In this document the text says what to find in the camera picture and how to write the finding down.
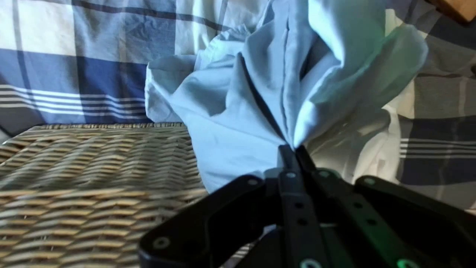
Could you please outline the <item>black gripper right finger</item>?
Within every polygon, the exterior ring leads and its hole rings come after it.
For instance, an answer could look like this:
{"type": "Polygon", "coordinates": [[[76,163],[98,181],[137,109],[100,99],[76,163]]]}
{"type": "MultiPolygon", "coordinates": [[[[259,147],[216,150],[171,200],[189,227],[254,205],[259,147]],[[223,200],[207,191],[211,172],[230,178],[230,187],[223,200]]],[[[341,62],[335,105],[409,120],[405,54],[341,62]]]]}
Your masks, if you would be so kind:
{"type": "Polygon", "coordinates": [[[422,258],[361,194],[335,172],[317,169],[303,147],[296,158],[333,268],[422,268],[422,258]]]}

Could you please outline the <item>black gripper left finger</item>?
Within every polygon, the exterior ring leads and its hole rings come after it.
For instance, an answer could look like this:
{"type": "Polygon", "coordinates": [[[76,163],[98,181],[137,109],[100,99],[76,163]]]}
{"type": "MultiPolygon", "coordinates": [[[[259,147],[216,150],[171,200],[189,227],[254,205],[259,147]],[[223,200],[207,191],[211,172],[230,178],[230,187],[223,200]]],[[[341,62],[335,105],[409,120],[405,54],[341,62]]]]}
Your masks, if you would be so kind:
{"type": "Polygon", "coordinates": [[[281,231],[287,268],[327,268],[329,260],[314,205],[291,148],[281,147],[284,169],[278,178],[281,231]]]}

